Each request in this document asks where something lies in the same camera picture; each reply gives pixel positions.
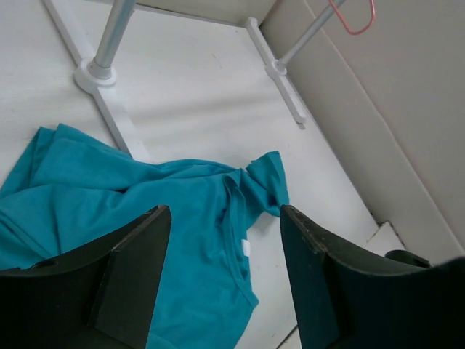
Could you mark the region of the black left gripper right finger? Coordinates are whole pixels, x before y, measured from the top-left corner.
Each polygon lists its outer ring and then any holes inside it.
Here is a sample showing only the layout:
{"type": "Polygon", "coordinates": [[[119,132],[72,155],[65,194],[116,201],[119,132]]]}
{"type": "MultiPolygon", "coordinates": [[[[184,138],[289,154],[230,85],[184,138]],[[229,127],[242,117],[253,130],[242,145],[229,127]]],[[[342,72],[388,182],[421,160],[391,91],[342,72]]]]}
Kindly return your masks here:
{"type": "Polygon", "coordinates": [[[303,348],[462,348],[464,259],[379,256],[291,205],[280,233],[303,348]]]}

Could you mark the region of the pink wire hanger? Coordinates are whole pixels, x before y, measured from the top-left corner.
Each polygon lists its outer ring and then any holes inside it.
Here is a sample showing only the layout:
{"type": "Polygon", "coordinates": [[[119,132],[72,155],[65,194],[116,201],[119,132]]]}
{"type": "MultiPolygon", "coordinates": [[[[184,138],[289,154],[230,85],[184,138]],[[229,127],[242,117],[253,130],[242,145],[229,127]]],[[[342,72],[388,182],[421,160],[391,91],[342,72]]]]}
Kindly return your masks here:
{"type": "Polygon", "coordinates": [[[332,1],[328,4],[344,30],[351,36],[365,33],[376,19],[375,1],[332,1]]]}

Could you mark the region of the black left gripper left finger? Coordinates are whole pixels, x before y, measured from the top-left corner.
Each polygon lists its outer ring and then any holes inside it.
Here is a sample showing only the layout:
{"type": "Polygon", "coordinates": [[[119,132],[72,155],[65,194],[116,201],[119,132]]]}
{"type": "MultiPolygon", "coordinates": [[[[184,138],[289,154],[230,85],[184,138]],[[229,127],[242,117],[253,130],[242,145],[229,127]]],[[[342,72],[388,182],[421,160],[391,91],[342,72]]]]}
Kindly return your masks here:
{"type": "Polygon", "coordinates": [[[144,348],[169,242],[157,206],[79,248],[1,272],[3,348],[144,348]]]}

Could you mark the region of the teal t shirt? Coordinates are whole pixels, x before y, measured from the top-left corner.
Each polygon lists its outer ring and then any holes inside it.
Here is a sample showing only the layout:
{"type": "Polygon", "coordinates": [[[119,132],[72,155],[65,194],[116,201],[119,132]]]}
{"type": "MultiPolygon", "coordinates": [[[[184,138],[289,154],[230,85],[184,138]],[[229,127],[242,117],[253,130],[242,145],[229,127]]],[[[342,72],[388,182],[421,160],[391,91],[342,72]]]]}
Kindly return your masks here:
{"type": "Polygon", "coordinates": [[[171,233],[147,346],[234,348],[259,302],[247,231],[288,202],[276,151],[245,168],[147,164],[64,124],[42,127],[1,187],[1,268],[30,267],[166,205],[171,233]]]}

